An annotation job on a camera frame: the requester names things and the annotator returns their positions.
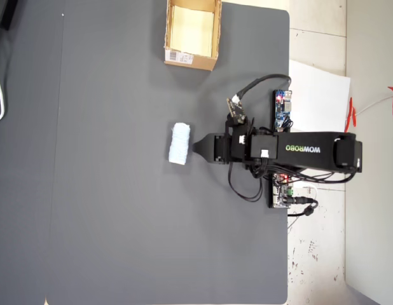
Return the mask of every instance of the circuit board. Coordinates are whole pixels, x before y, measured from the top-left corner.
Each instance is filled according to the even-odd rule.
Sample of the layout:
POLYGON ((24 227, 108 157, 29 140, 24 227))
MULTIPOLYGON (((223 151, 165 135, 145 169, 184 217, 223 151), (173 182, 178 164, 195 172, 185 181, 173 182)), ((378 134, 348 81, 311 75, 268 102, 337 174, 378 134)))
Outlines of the circuit board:
POLYGON ((274 129, 283 132, 283 122, 290 117, 291 112, 291 95, 292 91, 277 90, 275 91, 275 120, 274 129))
POLYGON ((284 184, 290 181, 290 177, 283 173, 273 174, 273 208, 289 208, 291 206, 283 202, 283 198, 293 195, 291 184, 284 184))
POLYGON ((230 115, 233 118, 233 120, 237 123, 243 124, 246 118, 246 114, 243 109, 242 102, 239 101, 237 103, 234 103, 230 99, 228 99, 227 102, 228 102, 230 115))
MULTIPOLYGON (((289 131, 282 126, 287 118, 290 118, 291 113, 291 95, 292 91, 276 90, 273 93, 274 98, 274 130, 276 132, 289 131)), ((272 175, 272 208, 289 208, 290 204, 283 202, 283 198, 293 195, 293 188, 290 182, 290 177, 283 173, 276 173, 272 175)))

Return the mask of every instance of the blue circuit board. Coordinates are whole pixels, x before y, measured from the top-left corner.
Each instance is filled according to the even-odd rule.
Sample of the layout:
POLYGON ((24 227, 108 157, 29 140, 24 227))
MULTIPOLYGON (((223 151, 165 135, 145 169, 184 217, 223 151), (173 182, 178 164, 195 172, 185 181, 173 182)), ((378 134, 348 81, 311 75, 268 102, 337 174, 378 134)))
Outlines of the blue circuit board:
POLYGON ((275 92, 275 121, 274 129, 282 131, 282 124, 291 113, 292 91, 277 90, 275 92))

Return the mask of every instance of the cable connector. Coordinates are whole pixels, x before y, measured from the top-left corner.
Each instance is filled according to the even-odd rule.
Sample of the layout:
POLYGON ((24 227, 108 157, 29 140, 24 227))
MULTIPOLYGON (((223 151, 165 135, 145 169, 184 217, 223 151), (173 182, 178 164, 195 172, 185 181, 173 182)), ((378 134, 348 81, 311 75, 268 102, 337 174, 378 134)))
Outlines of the cable connector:
POLYGON ((233 103, 238 104, 240 102, 240 98, 237 96, 237 94, 235 94, 234 97, 232 97, 231 100, 233 103))
POLYGON ((304 209, 303 213, 305 216, 310 216, 311 214, 313 214, 313 212, 314 212, 314 207, 312 205, 309 205, 304 209))

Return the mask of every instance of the barcode label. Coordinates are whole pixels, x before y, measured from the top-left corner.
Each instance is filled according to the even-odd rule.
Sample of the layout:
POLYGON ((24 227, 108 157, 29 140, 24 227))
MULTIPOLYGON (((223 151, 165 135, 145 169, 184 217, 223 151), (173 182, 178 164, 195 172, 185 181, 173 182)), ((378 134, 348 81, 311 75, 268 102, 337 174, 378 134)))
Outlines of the barcode label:
POLYGON ((170 51, 170 60, 172 62, 176 62, 177 61, 177 52, 170 51))
POLYGON ((191 65, 193 60, 194 56, 191 54, 165 50, 165 61, 191 65))

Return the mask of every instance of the black cable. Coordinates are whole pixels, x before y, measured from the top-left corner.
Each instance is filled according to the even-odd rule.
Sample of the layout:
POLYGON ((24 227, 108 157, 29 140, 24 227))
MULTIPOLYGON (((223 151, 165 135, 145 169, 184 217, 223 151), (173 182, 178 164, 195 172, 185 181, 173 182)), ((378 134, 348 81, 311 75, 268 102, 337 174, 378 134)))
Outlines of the black cable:
POLYGON ((318 207, 318 201, 315 199, 311 199, 311 205, 307 206, 304 211, 302 211, 302 213, 298 213, 298 214, 288 214, 288 217, 300 217, 300 216, 310 216, 313 214, 314 210, 318 207))
MULTIPOLYGON (((329 175, 328 177, 324 177, 324 178, 318 179, 318 178, 316 178, 316 176, 314 176, 314 177, 308 176, 308 175, 305 175, 305 174, 303 174, 301 172, 296 172, 294 170, 291 170, 291 169, 288 169, 288 168, 284 168, 284 167, 279 166, 279 165, 270 165, 268 167, 268 171, 269 172, 271 171, 273 173, 284 173, 284 174, 286 174, 288 176, 300 179, 302 181, 321 183, 321 184, 346 183, 348 181, 351 181, 354 178, 355 174, 356 174, 356 171, 354 171, 354 172, 350 173, 350 175, 347 178, 345 178, 345 179, 341 179, 341 180, 326 180, 327 178, 329 178, 332 175, 328 174, 329 175)), ((292 180, 292 181, 289 181, 289 182, 281 182, 281 183, 279 182, 279 185, 290 184, 290 183, 294 183, 294 182, 297 182, 297 181, 298 180, 292 180)))
POLYGON ((271 78, 283 78, 288 80, 288 85, 291 85, 291 78, 288 75, 285 74, 269 74, 266 76, 263 76, 262 78, 255 79, 252 81, 250 84, 248 84, 245 88, 241 89, 236 95, 237 97, 241 100, 243 96, 248 92, 251 88, 255 87, 257 84, 260 84, 262 81, 266 81, 267 79, 271 78))
POLYGON ((259 180, 259 191, 256 195, 248 197, 240 194, 236 189, 233 187, 232 182, 231 182, 231 175, 232 175, 232 168, 233 168, 233 162, 229 163, 229 171, 228 171, 228 182, 229 186, 232 189, 233 192, 239 197, 241 197, 243 200, 250 201, 250 202, 257 202, 260 200, 262 194, 263 194, 263 183, 261 179, 259 180))

